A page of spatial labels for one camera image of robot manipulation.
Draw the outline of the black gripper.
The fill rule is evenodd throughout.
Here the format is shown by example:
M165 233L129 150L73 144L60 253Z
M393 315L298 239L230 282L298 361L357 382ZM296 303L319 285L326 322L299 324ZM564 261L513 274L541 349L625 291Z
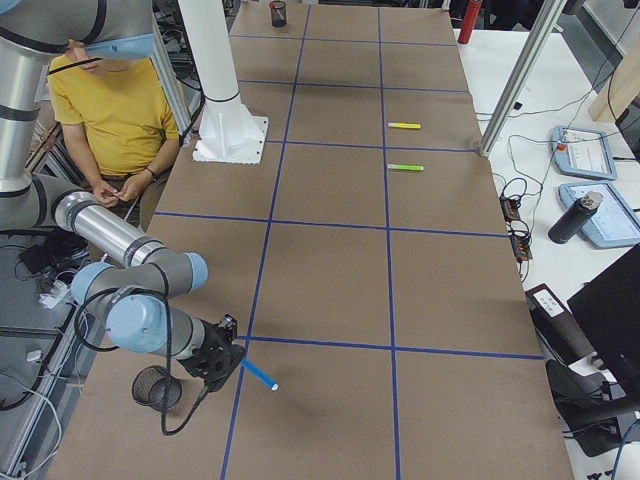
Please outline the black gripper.
M246 355L242 345L219 334L218 323L196 320L195 337L185 349L189 356L178 360L188 374L203 380L207 392L219 391Z

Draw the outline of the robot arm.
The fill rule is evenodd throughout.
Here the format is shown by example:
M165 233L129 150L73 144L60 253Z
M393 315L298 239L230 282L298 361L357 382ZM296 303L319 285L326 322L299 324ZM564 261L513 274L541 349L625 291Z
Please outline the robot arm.
M105 324L115 346L176 360L215 392L245 355L236 320L212 324L168 304L206 284L205 260L170 250L72 183L25 167L50 59L72 39L109 59L148 57L153 20L148 1L2 3L1 225L57 226L105 251L109 262L90 264L72 283L80 307Z

